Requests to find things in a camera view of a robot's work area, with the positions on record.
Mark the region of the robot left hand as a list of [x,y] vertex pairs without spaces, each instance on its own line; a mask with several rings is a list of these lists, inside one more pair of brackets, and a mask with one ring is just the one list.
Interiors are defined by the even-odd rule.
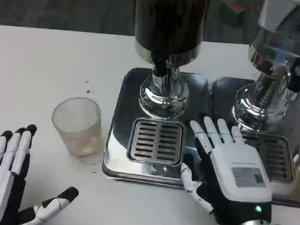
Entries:
[[19,209],[36,132],[37,127],[31,124],[0,135],[0,225],[44,225],[79,195],[77,188],[69,187],[40,205]]

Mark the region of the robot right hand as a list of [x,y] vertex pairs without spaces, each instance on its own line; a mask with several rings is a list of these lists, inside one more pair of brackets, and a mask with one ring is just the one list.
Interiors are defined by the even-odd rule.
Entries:
[[261,156],[246,144],[238,127],[228,128],[224,119],[216,123],[204,117],[204,128],[192,120],[201,181],[195,157],[186,153],[180,175],[187,193],[219,225],[269,224],[272,218],[272,188]]

